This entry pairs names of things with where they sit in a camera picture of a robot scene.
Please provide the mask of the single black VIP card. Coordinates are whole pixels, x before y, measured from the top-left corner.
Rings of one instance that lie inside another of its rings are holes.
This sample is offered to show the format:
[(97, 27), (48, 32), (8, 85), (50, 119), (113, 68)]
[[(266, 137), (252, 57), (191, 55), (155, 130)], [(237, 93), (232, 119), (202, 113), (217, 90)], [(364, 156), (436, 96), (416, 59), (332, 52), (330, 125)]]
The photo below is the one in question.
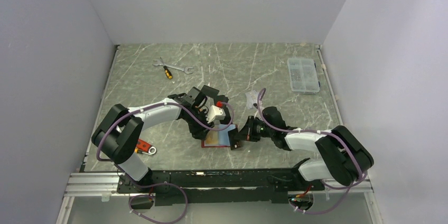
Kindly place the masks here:
[(240, 141), (240, 136), (239, 136), (239, 132), (238, 132), (237, 128), (230, 130), (228, 132), (228, 136), (229, 136), (230, 149), (232, 151), (236, 150), (238, 148), (241, 148), (241, 141)]

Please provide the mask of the red leather card holder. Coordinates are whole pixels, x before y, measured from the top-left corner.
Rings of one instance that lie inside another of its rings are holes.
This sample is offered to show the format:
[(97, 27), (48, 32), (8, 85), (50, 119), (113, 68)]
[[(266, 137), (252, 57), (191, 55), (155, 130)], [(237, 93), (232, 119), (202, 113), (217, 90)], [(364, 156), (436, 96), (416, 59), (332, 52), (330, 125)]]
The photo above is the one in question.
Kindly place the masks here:
[(206, 134), (205, 140), (201, 142), (202, 148), (222, 148), (230, 147), (231, 150), (235, 150), (240, 147), (240, 142), (236, 140), (235, 136), (238, 133), (238, 126), (235, 124), (230, 125), (224, 130), (209, 131)]

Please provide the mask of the stack of silver cards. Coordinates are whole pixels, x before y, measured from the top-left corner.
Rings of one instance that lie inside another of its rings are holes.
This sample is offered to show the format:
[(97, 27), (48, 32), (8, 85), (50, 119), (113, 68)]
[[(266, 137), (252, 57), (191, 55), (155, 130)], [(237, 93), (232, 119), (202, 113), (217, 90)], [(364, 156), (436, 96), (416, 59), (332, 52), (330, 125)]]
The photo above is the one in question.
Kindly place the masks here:
[(255, 109), (260, 106), (260, 109), (263, 108), (263, 103), (259, 99), (259, 92), (256, 90), (252, 90), (250, 92), (246, 92), (246, 106), (247, 109)]

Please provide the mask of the gold VIP card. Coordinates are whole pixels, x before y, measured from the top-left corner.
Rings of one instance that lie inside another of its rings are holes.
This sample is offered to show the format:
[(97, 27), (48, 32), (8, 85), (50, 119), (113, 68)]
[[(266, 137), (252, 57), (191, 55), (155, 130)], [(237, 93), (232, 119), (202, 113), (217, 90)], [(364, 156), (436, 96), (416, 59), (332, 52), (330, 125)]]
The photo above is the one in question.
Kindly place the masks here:
[(216, 131), (209, 131), (206, 135), (205, 140), (203, 141), (204, 146), (219, 146), (219, 133)]

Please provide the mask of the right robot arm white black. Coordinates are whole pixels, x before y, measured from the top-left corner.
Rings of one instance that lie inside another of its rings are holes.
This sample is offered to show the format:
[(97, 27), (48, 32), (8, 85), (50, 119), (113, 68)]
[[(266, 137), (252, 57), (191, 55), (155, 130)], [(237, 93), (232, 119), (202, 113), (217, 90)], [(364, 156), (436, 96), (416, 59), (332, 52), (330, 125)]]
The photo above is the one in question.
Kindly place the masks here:
[(249, 116), (235, 135), (241, 141), (270, 138), (282, 150), (315, 152), (318, 158), (303, 159), (293, 168), (291, 183), (298, 190), (314, 180), (334, 179), (340, 185), (354, 185), (374, 165), (374, 158), (343, 125), (331, 130), (302, 130), (287, 126), (276, 107), (267, 107), (262, 117)]

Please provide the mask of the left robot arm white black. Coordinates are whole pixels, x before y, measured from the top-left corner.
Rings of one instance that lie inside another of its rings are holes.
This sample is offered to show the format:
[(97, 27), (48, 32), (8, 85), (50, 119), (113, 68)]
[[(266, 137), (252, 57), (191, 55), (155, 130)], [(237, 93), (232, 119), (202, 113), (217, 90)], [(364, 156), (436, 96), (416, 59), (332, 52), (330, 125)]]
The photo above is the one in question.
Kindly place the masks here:
[(97, 147), (98, 155), (105, 154), (107, 161), (131, 177), (131, 186), (136, 191), (145, 192), (154, 182), (152, 170), (135, 153), (141, 132), (181, 119), (187, 123), (193, 138), (204, 140), (213, 127), (204, 109), (207, 99), (193, 87), (188, 93), (170, 95), (146, 106), (127, 108), (116, 104), (94, 131), (91, 142)]

